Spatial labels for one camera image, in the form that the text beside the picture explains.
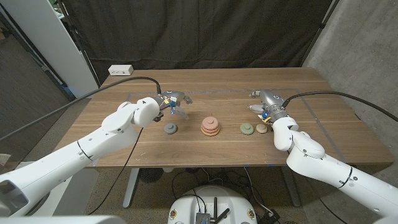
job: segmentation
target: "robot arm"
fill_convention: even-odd
[[[180,98],[171,99],[171,95]],[[95,159],[134,144],[138,135],[133,124],[144,128],[152,121],[160,121],[163,110],[177,104],[179,107],[179,100],[192,102],[177,91],[143,98],[136,104],[124,102],[89,135],[28,166],[0,175],[0,217],[26,215],[54,187]],[[180,114],[188,117],[182,109]]]
[[[287,165],[296,173],[328,183],[382,217],[398,215],[398,189],[372,175],[341,162],[328,154],[324,148],[299,126],[284,108],[279,95],[270,91],[253,92],[260,96],[263,108],[262,120],[270,120],[274,130],[274,144],[278,150],[290,151]]]

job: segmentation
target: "power strip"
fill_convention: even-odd
[[[131,75],[132,65],[111,65],[108,68],[110,75]]]

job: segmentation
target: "metal table leg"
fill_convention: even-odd
[[[132,168],[130,171],[129,182],[127,184],[126,194],[124,195],[123,208],[129,208],[131,206],[134,191],[137,187],[139,176],[139,168]]]
[[[301,206],[301,201],[299,198],[299,193],[297,192],[296,184],[294,183],[292,170],[289,167],[280,167],[282,171],[282,176],[284,177],[287,190],[289,191],[290,198],[292,199],[292,204],[295,207]]]

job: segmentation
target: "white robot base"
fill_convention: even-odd
[[[204,203],[200,198],[195,197],[195,193],[203,199]],[[212,223],[219,224],[257,223],[256,214],[250,202],[242,195],[226,187],[206,185],[192,189],[184,195],[173,203],[168,224],[210,223],[209,220],[205,221],[205,217],[210,218]]]

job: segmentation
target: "wooden table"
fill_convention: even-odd
[[[241,68],[201,70],[136,70],[134,76],[155,78],[162,90],[183,91],[193,104],[182,104],[189,115],[184,120],[165,110],[162,121],[145,128],[128,162],[130,167],[226,167],[283,166],[287,153],[274,147],[273,133],[250,136],[239,126],[261,120],[247,108],[259,104],[250,98],[253,90],[271,89],[287,98],[297,93],[332,90],[312,68]],[[109,76],[103,86],[125,77]],[[155,95],[155,85],[134,80],[97,93],[59,142],[57,149],[76,141],[100,127],[107,115],[124,101]],[[336,95],[316,95],[292,100],[287,111],[300,131],[318,141],[326,153],[349,164],[390,164],[394,157],[357,118],[353,110]],[[206,137],[200,131],[203,118],[214,116],[221,124],[217,136]],[[178,131],[166,134],[167,123]],[[104,156],[95,167],[121,167],[132,146]]]

